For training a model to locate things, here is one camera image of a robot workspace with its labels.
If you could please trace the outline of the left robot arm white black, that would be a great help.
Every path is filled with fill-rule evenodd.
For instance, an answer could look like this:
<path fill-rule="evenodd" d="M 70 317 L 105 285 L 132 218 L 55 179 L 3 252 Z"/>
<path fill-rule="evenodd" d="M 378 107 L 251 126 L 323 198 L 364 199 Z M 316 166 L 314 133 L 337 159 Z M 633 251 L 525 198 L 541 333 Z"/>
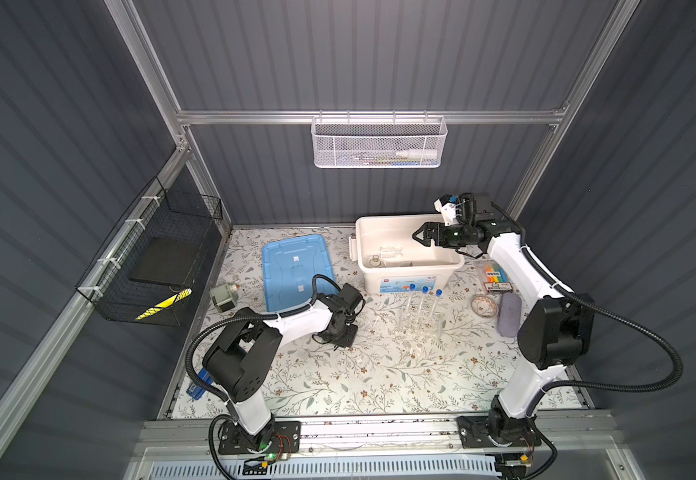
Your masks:
<path fill-rule="evenodd" d="M 239 310 L 217 328 L 219 335 L 202 358 L 202 368 L 212 380 L 207 390 L 222 399 L 247 436 L 268 433 L 273 414 L 261 388 L 279 350 L 305 337 L 351 347 L 358 332 L 356 318 L 365 305 L 359 290 L 344 284 L 335 293 L 317 292 L 289 310 Z"/>

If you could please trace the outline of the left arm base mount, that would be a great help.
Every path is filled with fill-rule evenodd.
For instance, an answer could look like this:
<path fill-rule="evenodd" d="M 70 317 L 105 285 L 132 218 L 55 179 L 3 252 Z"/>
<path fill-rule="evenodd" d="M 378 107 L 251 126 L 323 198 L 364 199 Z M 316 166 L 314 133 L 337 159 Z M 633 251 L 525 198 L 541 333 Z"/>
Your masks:
<path fill-rule="evenodd" d="M 250 434 L 240 425 L 226 420 L 217 434 L 221 455 L 297 453 L 300 448 L 302 423 L 271 420 L 257 434 Z"/>

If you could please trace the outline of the clear plastic test tube rack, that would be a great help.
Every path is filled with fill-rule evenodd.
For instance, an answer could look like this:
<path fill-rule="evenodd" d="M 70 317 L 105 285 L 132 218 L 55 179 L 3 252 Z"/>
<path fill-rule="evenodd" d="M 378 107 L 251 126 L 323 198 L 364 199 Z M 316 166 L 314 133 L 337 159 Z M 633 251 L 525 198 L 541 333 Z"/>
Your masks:
<path fill-rule="evenodd" d="M 394 335 L 430 343 L 435 348 L 442 348 L 445 324 L 441 310 L 442 298 L 442 289 L 424 288 L 417 293 L 408 292 L 396 312 L 391 332 Z"/>

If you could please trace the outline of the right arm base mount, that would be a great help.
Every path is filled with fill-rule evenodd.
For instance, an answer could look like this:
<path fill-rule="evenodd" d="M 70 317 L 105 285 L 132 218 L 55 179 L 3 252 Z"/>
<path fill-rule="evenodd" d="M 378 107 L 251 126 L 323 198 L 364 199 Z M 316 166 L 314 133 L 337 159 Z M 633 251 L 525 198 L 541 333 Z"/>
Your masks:
<path fill-rule="evenodd" d="M 542 441 L 526 419 L 463 415 L 456 418 L 457 431 L 464 448 L 529 447 Z"/>

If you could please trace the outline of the white plastic storage bin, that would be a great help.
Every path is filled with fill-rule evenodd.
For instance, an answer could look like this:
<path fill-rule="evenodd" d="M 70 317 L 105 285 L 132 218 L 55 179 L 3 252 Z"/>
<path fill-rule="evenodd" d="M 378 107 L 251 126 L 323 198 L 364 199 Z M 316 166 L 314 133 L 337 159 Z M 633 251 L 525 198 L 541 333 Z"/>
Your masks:
<path fill-rule="evenodd" d="M 412 239 L 412 233 L 426 221 L 438 221 L 438 214 L 365 216 L 356 220 L 350 240 L 350 258 L 358 263 L 364 288 L 370 294 L 407 292 L 410 283 L 420 292 L 444 289 L 450 277 L 465 264 L 465 259 L 451 249 L 425 247 Z M 370 268 L 367 260 L 380 255 L 386 246 L 403 248 L 400 258 L 383 259 L 381 268 Z"/>

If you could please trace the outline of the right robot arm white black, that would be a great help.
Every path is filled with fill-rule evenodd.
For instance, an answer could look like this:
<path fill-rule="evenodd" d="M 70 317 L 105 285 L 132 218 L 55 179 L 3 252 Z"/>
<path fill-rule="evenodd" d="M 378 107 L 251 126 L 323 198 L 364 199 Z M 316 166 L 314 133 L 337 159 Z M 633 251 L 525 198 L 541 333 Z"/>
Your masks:
<path fill-rule="evenodd" d="M 487 194 L 443 195 L 434 201 L 441 222 L 423 223 L 412 239 L 461 253 L 476 245 L 495 261 L 531 309 L 517 331 L 523 359 L 491 404 L 485 434 L 509 446 L 531 430 L 542 397 L 566 367 L 587 353 L 594 313 L 557 291 L 564 285 L 531 252 L 525 229 Z"/>

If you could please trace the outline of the clear glass conical flask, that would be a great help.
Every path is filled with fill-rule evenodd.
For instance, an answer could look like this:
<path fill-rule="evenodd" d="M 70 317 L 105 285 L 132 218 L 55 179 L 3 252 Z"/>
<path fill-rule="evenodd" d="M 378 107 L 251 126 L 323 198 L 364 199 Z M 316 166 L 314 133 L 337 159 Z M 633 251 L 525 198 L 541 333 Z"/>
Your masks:
<path fill-rule="evenodd" d="M 381 268 L 384 263 L 380 255 L 372 255 L 368 258 L 367 265 L 370 268 Z"/>

